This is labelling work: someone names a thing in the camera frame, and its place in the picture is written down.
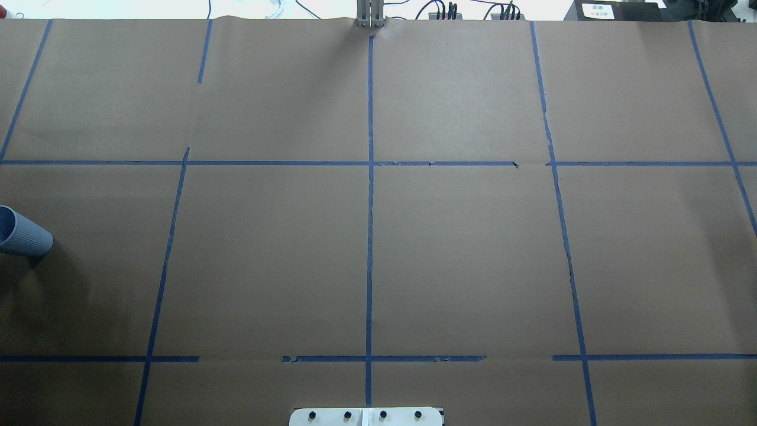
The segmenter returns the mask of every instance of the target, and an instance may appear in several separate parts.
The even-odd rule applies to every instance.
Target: white label
[[[588,3],[581,3],[581,7],[584,9],[585,17],[592,17],[594,19],[615,19],[615,15],[612,14],[612,5],[591,5]]]

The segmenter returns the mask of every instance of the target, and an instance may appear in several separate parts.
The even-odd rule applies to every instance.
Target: grid square
[[[439,31],[434,21],[393,20],[378,32],[377,160],[549,160],[528,23],[490,24]]]
[[[757,351],[757,240],[733,169],[559,173],[589,353]]]
[[[142,424],[287,424],[294,409],[365,405],[362,362],[154,364]]]
[[[375,354],[578,351],[550,168],[375,173]]]
[[[194,134],[206,25],[56,20],[6,159],[175,159]]]
[[[377,363],[373,402],[441,407],[447,424],[589,424],[578,362]]]
[[[592,362],[591,379],[599,424],[757,424],[754,362]]]
[[[757,161],[757,27],[694,21],[699,54],[737,161]]]
[[[0,363],[0,423],[131,425],[139,363]]]
[[[32,69],[45,25],[45,20],[0,21],[0,149],[16,112],[23,85]]]
[[[347,18],[293,25],[213,20],[193,158],[368,159],[368,33]]]
[[[179,168],[2,166],[0,200],[55,238],[0,255],[0,354],[143,356]]]
[[[754,209],[757,208],[757,167],[741,167],[739,173],[746,196],[749,197],[749,202],[752,205],[752,212],[754,212]]]
[[[367,172],[190,166],[155,354],[365,354]]]
[[[558,160],[728,161],[685,23],[536,34]]]

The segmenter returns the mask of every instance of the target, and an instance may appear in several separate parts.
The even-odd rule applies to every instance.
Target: blue tape
[[[189,148],[184,153],[182,160],[182,171],[179,175],[179,186],[176,188],[176,200],[173,203],[173,214],[171,216],[171,226],[168,232],[168,243],[166,244],[166,255],[163,259],[163,270],[160,273],[160,286],[157,290],[157,300],[155,302],[155,312],[152,317],[152,328],[150,329],[150,340],[147,346],[147,355],[145,357],[145,369],[142,372],[142,385],[139,388],[139,401],[137,402],[134,425],[139,426],[142,421],[142,409],[145,407],[145,393],[147,392],[147,383],[150,378],[150,364],[152,363],[152,353],[155,348],[155,336],[157,335],[157,324],[160,320],[160,307],[163,304],[163,294],[166,289],[166,277],[168,275],[168,261],[171,257],[173,248],[173,235],[176,231],[176,216],[179,213],[179,202],[182,198],[182,189],[184,187],[184,177],[187,171],[187,159],[189,158]]]
[[[100,160],[11,160],[10,166],[180,166],[181,161],[100,161]]]
[[[213,161],[194,160],[191,166],[367,166],[368,161],[270,161],[270,160],[241,160],[241,161]]]
[[[699,45],[696,42],[696,34],[694,33],[693,21],[688,21],[689,35],[691,36],[691,44],[694,47],[694,55],[696,56],[696,63],[699,65],[699,71],[702,73],[702,81],[704,81],[705,89],[707,89],[707,96],[712,104],[712,110],[715,113],[715,119],[718,121],[718,128],[720,128],[720,135],[723,137],[723,143],[725,144],[725,150],[728,152],[728,158],[731,159],[731,165],[734,168],[734,175],[736,176],[736,182],[739,185],[739,191],[741,191],[741,198],[744,201],[746,207],[746,213],[749,215],[749,221],[752,222],[752,231],[757,236],[757,221],[755,220],[755,214],[752,210],[752,203],[749,202],[749,197],[746,194],[744,188],[744,182],[741,180],[741,172],[739,171],[738,163],[736,163],[736,156],[731,148],[731,142],[728,140],[728,134],[725,132],[725,125],[720,116],[720,110],[718,109],[718,103],[715,101],[715,96],[712,94],[712,87],[709,84],[709,78],[707,78],[707,72],[705,71],[704,62],[702,62],[702,56],[699,54]]]
[[[207,48],[210,46],[210,30],[213,29],[213,20],[207,21],[207,30],[205,31],[205,46],[202,48],[202,61],[200,62],[200,73],[197,77],[197,83],[202,84],[202,77],[205,74],[205,61],[207,60]]]
[[[486,359],[483,355],[374,355],[373,362],[480,362]],[[365,362],[365,356],[283,356],[282,362],[290,364],[296,362]]]
[[[21,107],[23,107],[23,100],[26,99],[26,93],[29,92],[29,85],[32,83],[32,77],[34,77],[34,71],[37,69],[39,58],[42,56],[42,50],[45,48],[45,43],[47,42],[48,35],[50,35],[51,28],[52,28],[52,19],[49,19],[48,24],[45,27],[45,33],[42,34],[42,40],[39,42],[39,47],[37,48],[37,54],[34,56],[34,62],[32,62],[32,67],[29,70],[29,75],[26,77],[26,83],[23,85],[23,90],[21,90],[21,97],[18,99],[18,104],[16,105],[16,111],[13,113],[13,118],[11,119],[11,125],[8,126],[8,132],[5,134],[5,141],[2,144],[2,149],[0,149],[0,163],[3,162],[3,158],[5,157],[5,152],[8,150],[8,144],[11,143],[11,137],[13,136],[13,129],[16,128],[16,121],[18,120],[18,115],[21,113]]]
[[[483,355],[373,356],[374,362],[480,362]]]
[[[373,404],[373,40],[368,37],[368,252],[366,257],[366,407]]]
[[[547,121],[547,96],[544,92],[544,80],[541,73],[541,62],[539,60],[539,48],[536,40],[536,27],[534,21],[529,22],[531,26],[531,44],[534,47],[534,62],[536,64],[536,77],[539,83],[539,95],[541,97],[541,111],[544,116],[544,131],[547,134],[550,150],[550,164],[552,167],[552,179],[555,186],[557,198],[557,211],[560,218],[560,228],[562,228],[562,245],[565,249],[565,256],[568,258],[568,270],[570,273],[570,287],[573,294],[573,315],[575,317],[575,328],[578,332],[578,347],[581,351],[582,367],[584,370],[584,387],[586,388],[586,400],[589,408],[589,419],[592,426],[597,426],[597,413],[594,409],[594,395],[591,388],[591,376],[589,374],[589,361],[586,359],[586,343],[584,342],[584,326],[581,322],[581,307],[578,304],[578,291],[575,286],[575,274],[573,272],[573,258],[570,251],[570,242],[568,240],[568,227],[565,224],[565,210],[562,207],[562,194],[560,192],[559,177],[557,175],[557,160],[555,158],[555,148],[552,144],[552,132],[550,124]]]
[[[730,167],[727,161],[555,161],[546,165],[562,166],[649,166],[649,167]]]
[[[365,356],[283,356],[282,362],[295,363],[295,362],[365,362]]]
[[[377,166],[507,166],[518,167],[514,161],[377,161]]]
[[[144,356],[0,356],[0,362],[144,362]],[[152,362],[200,362],[199,356],[158,356]]]
[[[642,353],[626,355],[587,355],[589,361],[697,361],[697,360],[729,360],[745,359],[757,361],[755,354],[742,353]],[[580,355],[555,355],[553,361],[577,362],[584,359]]]

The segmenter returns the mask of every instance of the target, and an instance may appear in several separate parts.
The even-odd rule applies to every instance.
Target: black box
[[[574,0],[565,20],[642,20],[660,22],[657,3]]]

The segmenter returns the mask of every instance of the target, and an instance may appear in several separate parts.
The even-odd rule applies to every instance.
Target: gray cup
[[[52,248],[52,235],[38,224],[0,205],[0,253],[38,258]]]

